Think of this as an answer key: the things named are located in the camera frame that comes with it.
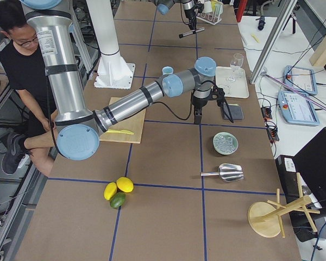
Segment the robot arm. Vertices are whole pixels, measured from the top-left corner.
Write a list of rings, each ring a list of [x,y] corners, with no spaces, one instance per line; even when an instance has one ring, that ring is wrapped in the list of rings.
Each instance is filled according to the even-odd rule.
[[[109,127],[132,117],[164,96],[176,97],[193,91],[197,100],[195,116],[208,101],[218,106],[225,102],[224,91],[213,80],[216,63],[201,57],[187,70],[162,75],[124,98],[101,110],[89,110],[85,105],[83,85],[74,57],[69,29],[72,24],[71,1],[20,1],[27,23],[39,41],[53,97],[59,111],[55,119],[58,135],[52,131],[52,141],[58,152],[71,160],[84,160],[96,152],[99,137]],[[130,89],[135,64],[126,63],[120,54],[110,1],[86,1],[93,29],[102,53],[95,86]]]
[[[204,10],[204,4],[195,0],[151,0],[151,2],[162,15],[166,15],[176,3],[179,3],[181,10],[184,10],[185,17],[188,19],[188,23],[183,22],[188,25],[191,30],[197,29],[197,14],[202,13]]]

